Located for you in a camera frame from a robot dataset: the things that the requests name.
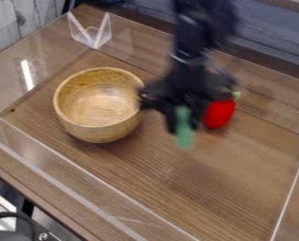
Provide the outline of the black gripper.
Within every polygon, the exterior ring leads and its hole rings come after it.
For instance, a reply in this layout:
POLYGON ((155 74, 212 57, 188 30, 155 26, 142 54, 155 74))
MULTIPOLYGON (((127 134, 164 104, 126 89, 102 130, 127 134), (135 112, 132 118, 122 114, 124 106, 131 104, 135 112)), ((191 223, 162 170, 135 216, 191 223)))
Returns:
POLYGON ((139 90, 139 105, 142 109, 155 109, 164 115, 168 133, 175 135, 175 107, 186 105, 190 108, 191 128, 196 130, 208 104, 230 96, 238 86, 238 80, 216 65, 207 53, 191 56, 172 51, 170 60, 167 75, 139 90))

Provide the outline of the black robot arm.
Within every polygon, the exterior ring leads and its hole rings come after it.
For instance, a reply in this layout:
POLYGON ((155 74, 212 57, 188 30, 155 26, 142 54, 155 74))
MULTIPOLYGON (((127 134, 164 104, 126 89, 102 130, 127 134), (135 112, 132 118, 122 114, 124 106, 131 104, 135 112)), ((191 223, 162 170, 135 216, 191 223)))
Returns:
POLYGON ((202 125, 210 104, 231 97, 238 86, 232 74, 211 60, 211 51, 236 33, 238 9, 232 0, 172 0, 175 28, 167 75, 139 90, 139 104, 166 119, 178 133, 178 111, 190 110, 190 128, 202 125))

